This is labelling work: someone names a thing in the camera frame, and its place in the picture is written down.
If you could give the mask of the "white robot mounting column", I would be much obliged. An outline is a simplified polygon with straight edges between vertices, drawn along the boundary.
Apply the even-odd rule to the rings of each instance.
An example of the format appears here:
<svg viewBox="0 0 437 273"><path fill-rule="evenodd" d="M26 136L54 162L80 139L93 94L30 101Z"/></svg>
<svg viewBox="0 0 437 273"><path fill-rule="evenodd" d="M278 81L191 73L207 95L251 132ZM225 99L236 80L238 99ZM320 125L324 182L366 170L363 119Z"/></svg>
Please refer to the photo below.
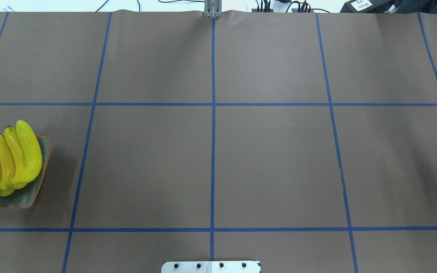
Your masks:
<svg viewBox="0 0 437 273"><path fill-rule="evenodd" d="M261 264L253 260L170 261L162 273L260 273Z"/></svg>

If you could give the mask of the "yellow banana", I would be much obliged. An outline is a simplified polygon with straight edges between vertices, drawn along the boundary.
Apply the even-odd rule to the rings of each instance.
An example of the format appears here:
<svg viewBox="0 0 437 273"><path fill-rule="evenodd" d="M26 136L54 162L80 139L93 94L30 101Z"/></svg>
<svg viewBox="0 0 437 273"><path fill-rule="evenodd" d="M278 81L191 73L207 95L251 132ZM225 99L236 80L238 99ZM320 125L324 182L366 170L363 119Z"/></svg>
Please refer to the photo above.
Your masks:
<svg viewBox="0 0 437 273"><path fill-rule="evenodd" d="M43 154L35 132L26 121L17 120L16 133L23 150L24 166L20 173L10 179L9 185L12 188L20 189L34 181L40 174L43 166Z"/></svg>
<svg viewBox="0 0 437 273"><path fill-rule="evenodd" d="M9 196L16 190L14 187L9 185L9 180L15 175L16 165L13 154L3 133L0 133L0 166L2 171L0 196L5 197Z"/></svg>
<svg viewBox="0 0 437 273"><path fill-rule="evenodd" d="M24 169L24 163L25 163L24 152L22 150L19 138L17 137L17 131L13 126L7 126L5 128L4 135L6 138L6 142L9 145L10 150L11 150L13 157L14 157L14 162L16 165L15 175L17 175L17 174L21 173ZM22 189L27 184L28 184L27 182L26 183L19 182L19 183L12 185L12 187L14 187L15 189Z"/></svg>

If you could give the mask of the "aluminium frame post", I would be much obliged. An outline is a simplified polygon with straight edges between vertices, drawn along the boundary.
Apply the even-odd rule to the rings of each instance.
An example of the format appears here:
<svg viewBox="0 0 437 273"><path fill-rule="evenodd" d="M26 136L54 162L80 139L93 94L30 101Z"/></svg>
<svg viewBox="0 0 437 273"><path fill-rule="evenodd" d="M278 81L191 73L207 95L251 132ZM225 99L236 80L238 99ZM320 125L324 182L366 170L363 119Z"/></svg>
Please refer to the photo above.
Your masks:
<svg viewBox="0 0 437 273"><path fill-rule="evenodd" d="M222 0L204 0L204 17L218 19L223 16Z"/></svg>

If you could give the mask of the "grey square plate orange rim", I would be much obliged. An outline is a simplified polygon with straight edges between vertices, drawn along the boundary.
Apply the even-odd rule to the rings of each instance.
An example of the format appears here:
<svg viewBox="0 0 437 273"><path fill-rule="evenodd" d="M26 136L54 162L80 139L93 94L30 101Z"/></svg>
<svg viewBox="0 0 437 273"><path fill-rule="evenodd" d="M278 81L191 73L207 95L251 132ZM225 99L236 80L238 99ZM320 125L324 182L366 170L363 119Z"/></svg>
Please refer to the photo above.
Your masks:
<svg viewBox="0 0 437 273"><path fill-rule="evenodd" d="M24 188L16 190L6 197L0 197L0 209L29 209L35 202L44 180L52 149L52 138L38 135L42 150L42 169L38 177Z"/></svg>

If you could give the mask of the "black box with white label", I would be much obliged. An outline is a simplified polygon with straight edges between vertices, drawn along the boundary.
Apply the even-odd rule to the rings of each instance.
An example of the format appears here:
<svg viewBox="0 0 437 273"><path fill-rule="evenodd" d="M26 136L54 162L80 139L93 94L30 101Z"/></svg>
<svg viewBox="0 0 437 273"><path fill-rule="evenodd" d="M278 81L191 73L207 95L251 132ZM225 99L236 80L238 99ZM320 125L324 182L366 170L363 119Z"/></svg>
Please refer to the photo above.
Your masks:
<svg viewBox="0 0 437 273"><path fill-rule="evenodd" d="M340 13L389 13L396 8L397 0L349 0Z"/></svg>

